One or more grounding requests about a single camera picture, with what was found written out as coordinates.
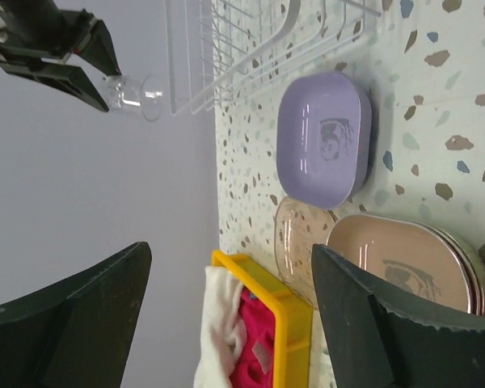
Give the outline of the brown square plate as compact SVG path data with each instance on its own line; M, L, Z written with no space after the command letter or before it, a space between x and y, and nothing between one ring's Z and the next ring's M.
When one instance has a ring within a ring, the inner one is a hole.
M339 219L327 245L418 297L485 315L485 264L468 242L448 230L360 213Z

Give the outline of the white towel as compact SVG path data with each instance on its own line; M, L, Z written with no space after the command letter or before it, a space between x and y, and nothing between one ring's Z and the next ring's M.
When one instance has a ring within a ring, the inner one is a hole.
M200 360L194 387L231 387L230 375L247 342L238 308L243 283L223 267L205 268L200 325Z

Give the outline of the white wire dish rack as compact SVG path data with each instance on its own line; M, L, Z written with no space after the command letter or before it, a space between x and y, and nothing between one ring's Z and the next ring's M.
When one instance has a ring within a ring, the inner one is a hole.
M171 114L249 100L358 40L379 1L165 1Z

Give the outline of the clear brown glass plate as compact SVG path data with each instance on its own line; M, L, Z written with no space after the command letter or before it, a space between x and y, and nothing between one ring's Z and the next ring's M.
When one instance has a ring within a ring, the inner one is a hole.
M275 216L274 251L280 278L304 302L318 308L311 267L314 244L328 242L337 216L331 210L285 197Z

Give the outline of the yellow plastic tray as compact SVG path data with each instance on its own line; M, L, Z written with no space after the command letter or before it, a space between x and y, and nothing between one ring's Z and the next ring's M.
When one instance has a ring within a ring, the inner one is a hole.
M275 316L273 385L307 387L313 308L245 254L227 255L216 250L212 265L232 272Z

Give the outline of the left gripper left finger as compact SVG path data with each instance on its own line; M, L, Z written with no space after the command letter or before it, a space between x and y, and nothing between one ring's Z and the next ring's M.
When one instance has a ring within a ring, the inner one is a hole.
M0 305L0 387L119 387L152 255L136 242Z

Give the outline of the purple square plate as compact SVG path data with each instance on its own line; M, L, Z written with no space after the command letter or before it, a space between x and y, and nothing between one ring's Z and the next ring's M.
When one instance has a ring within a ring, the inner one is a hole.
M294 80L277 117L276 169L285 193L321 209L342 205L365 184L371 128L369 97L347 75Z

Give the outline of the clear glass cup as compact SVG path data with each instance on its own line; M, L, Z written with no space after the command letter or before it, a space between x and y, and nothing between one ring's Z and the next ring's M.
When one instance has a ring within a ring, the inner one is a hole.
M101 95L113 112L139 116L150 123L160 117L163 87L155 75L142 80L127 75L103 77Z

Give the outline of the magenta cloth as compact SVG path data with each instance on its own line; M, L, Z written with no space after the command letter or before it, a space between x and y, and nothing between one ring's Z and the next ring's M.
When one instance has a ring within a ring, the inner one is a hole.
M232 387L272 387L275 315L248 288L242 290L238 314L247 340L230 375Z

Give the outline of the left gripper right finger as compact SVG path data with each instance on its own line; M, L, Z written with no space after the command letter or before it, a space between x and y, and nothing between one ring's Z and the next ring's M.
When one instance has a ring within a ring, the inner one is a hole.
M312 247L338 387L485 387L485 317L430 302Z

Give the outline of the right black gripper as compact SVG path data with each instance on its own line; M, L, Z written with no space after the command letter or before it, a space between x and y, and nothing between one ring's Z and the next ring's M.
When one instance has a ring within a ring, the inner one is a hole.
M83 69L66 65L73 55L106 76L122 75L109 30L92 13L54 1L0 1L0 68L109 112Z

